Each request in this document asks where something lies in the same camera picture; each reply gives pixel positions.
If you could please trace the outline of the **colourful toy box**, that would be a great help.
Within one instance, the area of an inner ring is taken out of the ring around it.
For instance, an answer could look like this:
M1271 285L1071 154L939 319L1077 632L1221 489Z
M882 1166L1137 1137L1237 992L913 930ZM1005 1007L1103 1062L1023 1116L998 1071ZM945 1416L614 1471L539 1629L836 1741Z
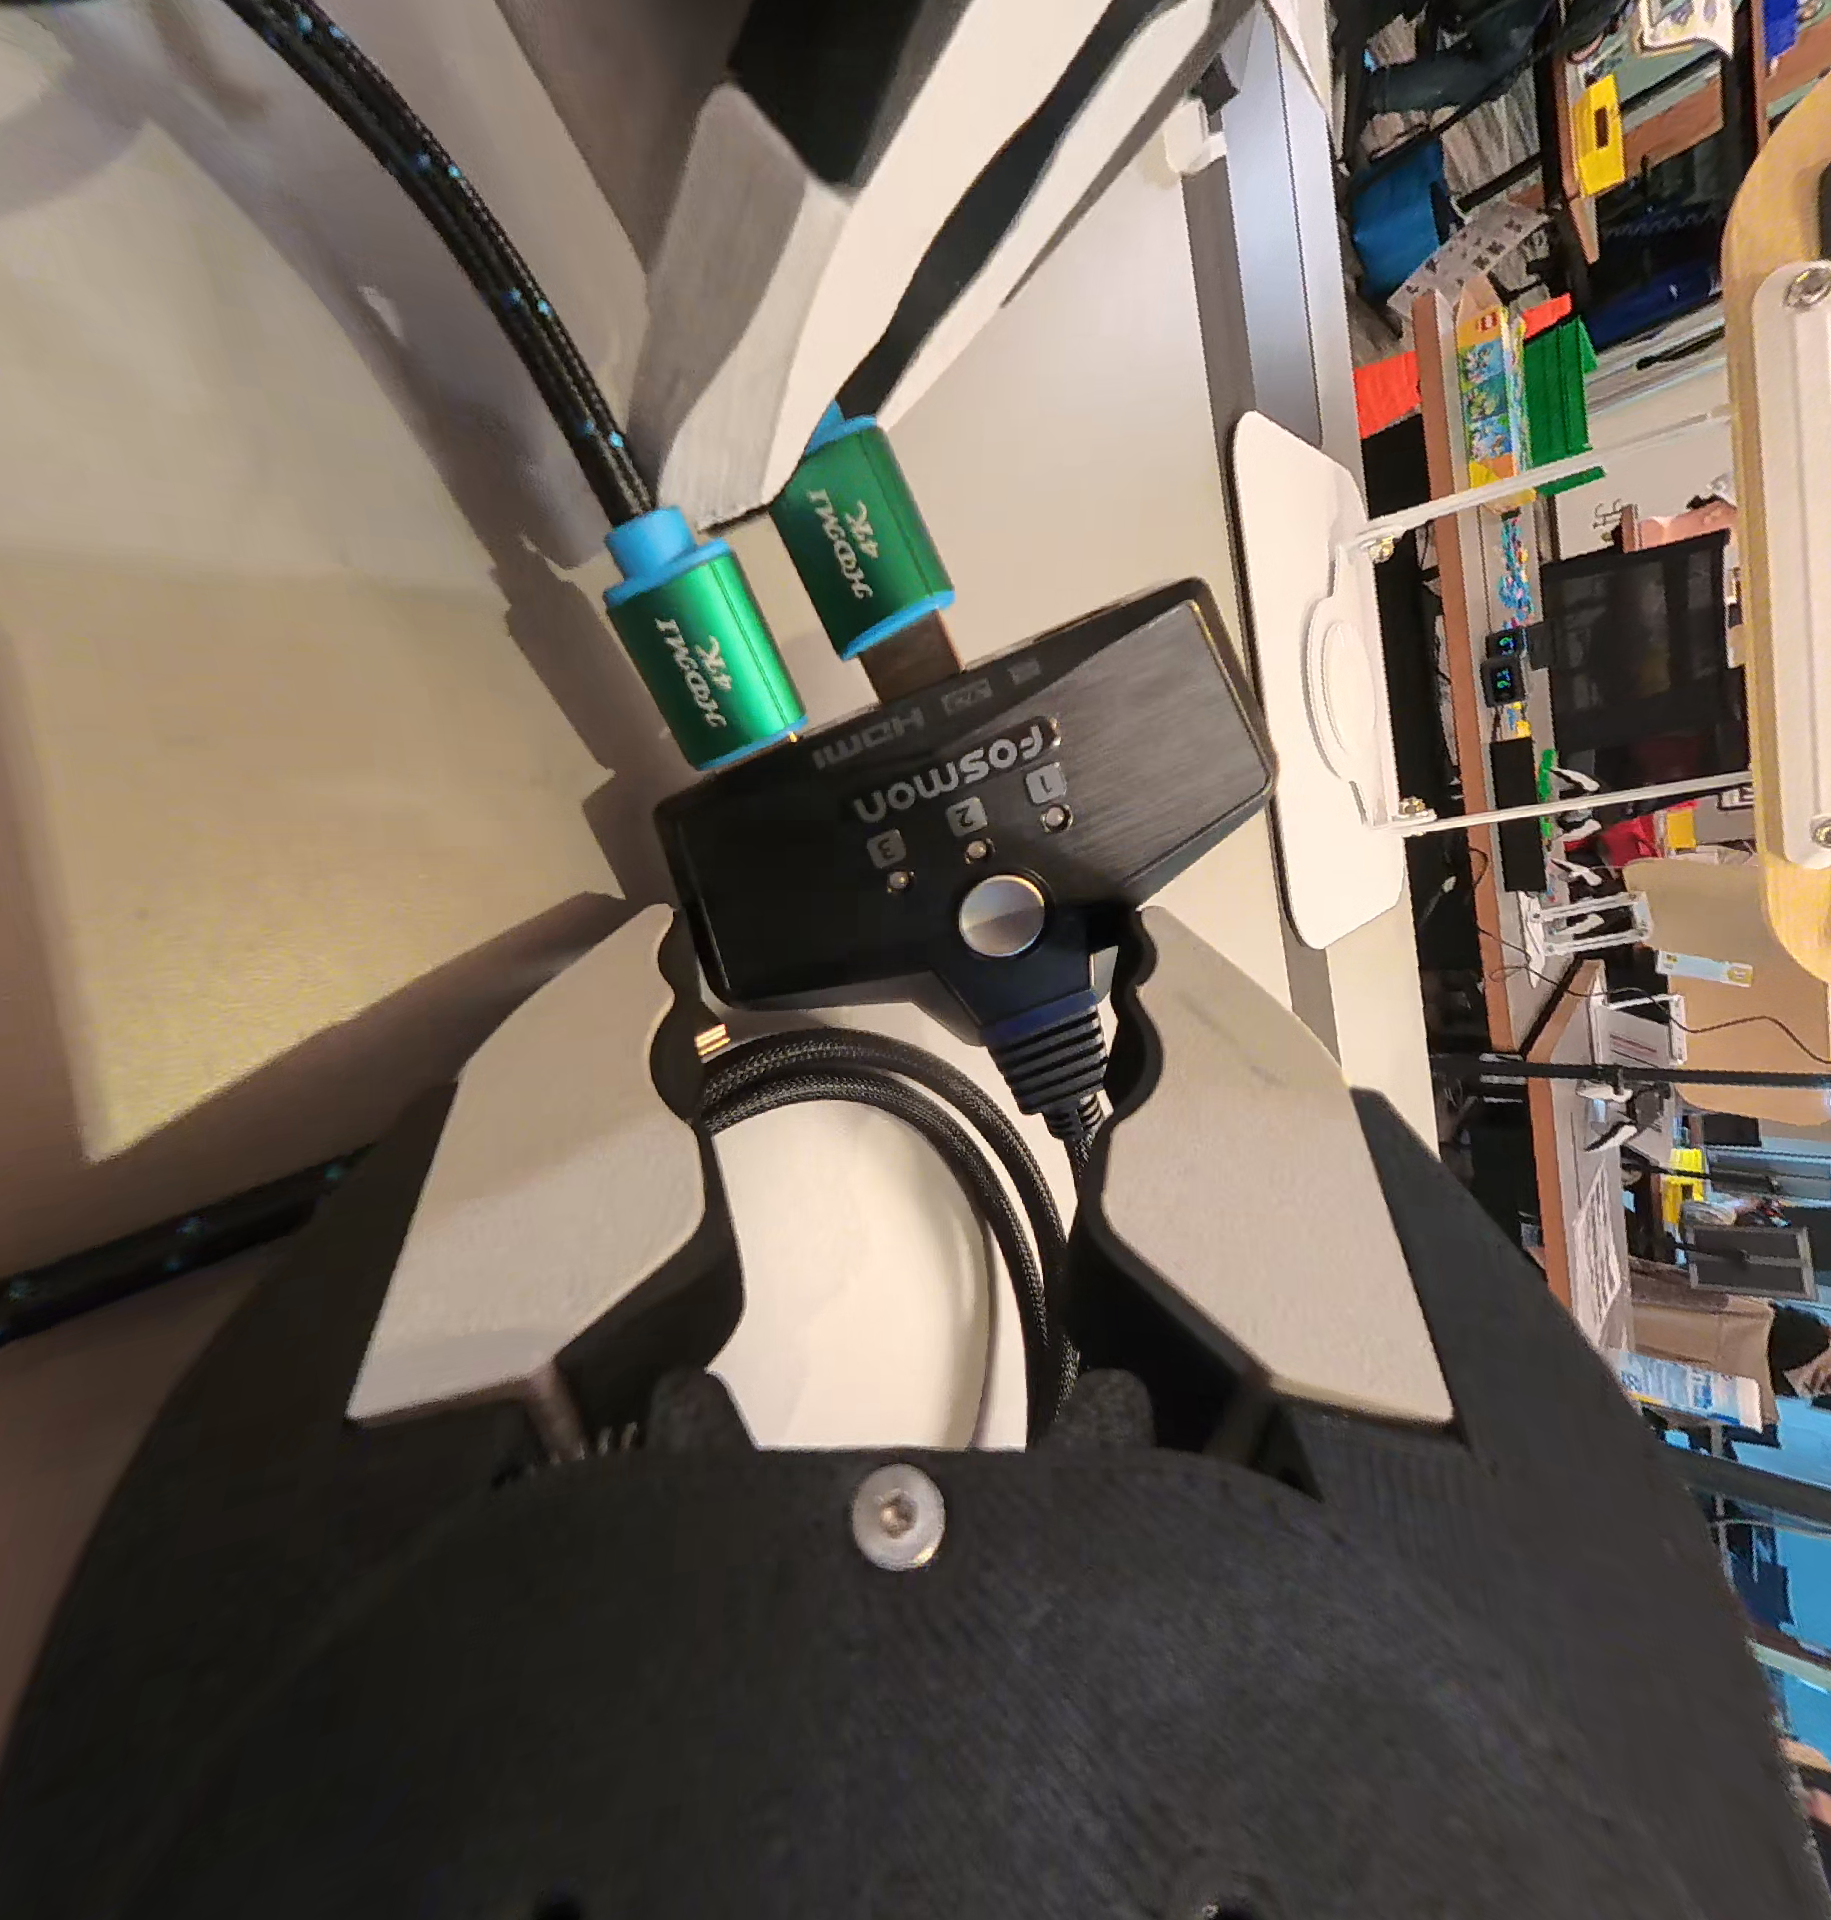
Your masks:
M1455 391L1470 483L1482 489L1524 471L1521 327L1502 304L1492 301L1455 320Z

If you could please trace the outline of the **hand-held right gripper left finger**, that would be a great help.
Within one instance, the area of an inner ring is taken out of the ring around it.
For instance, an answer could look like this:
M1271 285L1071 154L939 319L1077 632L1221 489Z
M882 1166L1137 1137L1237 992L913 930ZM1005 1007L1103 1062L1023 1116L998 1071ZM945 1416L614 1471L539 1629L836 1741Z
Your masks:
M744 1279L699 1121L699 969L664 904L521 1002L460 1069L352 1381L362 1426L515 1400L606 1450L705 1369Z

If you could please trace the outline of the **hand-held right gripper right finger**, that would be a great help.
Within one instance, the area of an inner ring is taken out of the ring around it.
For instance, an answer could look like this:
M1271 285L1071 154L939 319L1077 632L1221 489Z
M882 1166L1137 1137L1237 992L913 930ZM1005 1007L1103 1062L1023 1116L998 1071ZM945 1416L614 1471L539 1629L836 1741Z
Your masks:
M1400 1426L1455 1409L1353 1092L1317 1035L1165 908L1119 947L1081 1224L1215 1369Z

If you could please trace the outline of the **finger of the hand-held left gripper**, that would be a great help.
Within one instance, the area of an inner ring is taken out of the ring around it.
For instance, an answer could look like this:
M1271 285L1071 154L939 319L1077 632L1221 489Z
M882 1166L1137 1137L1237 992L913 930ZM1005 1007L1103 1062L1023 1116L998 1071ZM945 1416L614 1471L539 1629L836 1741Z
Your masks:
M942 219L1103 8L939 5L940 47L857 183L817 179L727 68L699 109L635 381L635 447L657 500L697 526L779 491Z
M851 409L891 424L975 341L1169 114L1248 4L1117 2L977 171L851 373Z

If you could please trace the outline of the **white square pad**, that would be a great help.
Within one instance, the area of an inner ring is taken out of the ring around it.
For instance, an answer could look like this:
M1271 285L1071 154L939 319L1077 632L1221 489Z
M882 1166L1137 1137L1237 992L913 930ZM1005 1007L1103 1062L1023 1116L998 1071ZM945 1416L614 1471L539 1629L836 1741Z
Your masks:
M1324 96L1271 4L1237 4L1202 72L1221 156L1183 179L1199 336L1238 597L1249 586L1235 482L1235 426L1274 422L1362 480L1348 319ZM1280 809L1267 851L1287 999L1355 1086L1433 1141L1428 1041L1407 880L1392 905L1311 947L1290 912Z

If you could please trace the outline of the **green building plates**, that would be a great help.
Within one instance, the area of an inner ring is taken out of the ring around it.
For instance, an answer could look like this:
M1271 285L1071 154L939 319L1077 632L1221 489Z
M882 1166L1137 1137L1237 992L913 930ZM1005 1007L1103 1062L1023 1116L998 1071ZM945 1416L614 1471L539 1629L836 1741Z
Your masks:
M1521 345L1527 446L1531 467L1549 467L1592 449L1589 377L1597 348L1576 315L1529 333Z

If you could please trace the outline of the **black video switch box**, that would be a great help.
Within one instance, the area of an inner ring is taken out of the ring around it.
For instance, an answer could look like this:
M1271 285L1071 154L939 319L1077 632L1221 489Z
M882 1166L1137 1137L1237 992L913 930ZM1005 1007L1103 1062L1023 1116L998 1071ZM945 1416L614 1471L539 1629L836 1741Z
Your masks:
M722 1005L915 999L997 1050L1096 1009L1098 957L1274 776L1188 580L730 764L656 830Z

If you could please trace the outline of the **blue bag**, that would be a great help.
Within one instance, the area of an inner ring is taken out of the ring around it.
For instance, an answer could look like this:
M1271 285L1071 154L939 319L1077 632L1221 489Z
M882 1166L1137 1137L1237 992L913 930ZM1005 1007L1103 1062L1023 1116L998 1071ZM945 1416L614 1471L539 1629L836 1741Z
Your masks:
M1454 235L1457 211L1433 137L1381 156L1348 185L1358 298L1382 304Z

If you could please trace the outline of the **black monitor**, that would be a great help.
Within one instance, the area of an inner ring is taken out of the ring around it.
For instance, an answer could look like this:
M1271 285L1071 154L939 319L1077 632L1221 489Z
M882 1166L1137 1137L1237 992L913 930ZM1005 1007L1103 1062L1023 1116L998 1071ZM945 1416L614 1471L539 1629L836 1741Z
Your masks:
M1728 658L1722 531L1545 563L1559 763L1604 783L1746 766L1743 669Z

